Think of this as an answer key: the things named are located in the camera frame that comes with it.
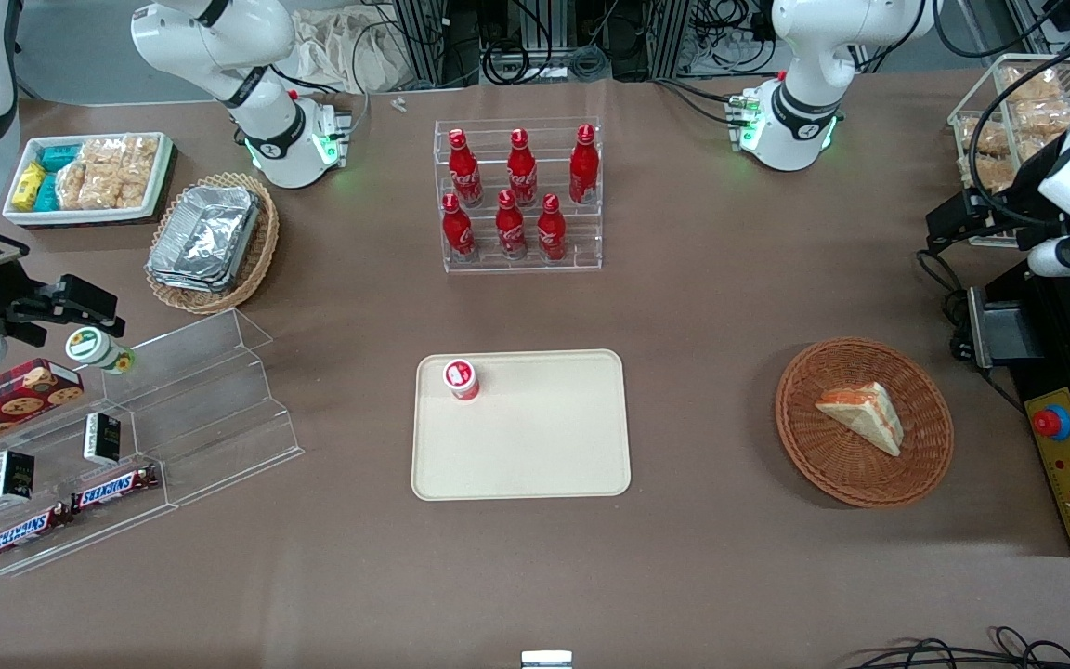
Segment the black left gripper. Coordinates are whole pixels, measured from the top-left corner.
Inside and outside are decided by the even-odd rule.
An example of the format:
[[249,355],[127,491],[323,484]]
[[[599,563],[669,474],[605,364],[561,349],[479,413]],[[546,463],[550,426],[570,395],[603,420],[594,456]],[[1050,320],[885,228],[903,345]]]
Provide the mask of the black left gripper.
[[[1037,191],[1056,166],[1063,145],[1064,138],[1055,138],[1037,150],[1020,166],[1006,191],[968,187],[967,193],[956,193],[927,213],[924,250],[939,255],[963,240],[968,244],[1019,244],[1017,235],[1024,228],[1035,234],[1069,232],[1063,209]],[[1030,217],[1035,224],[1029,224]]]

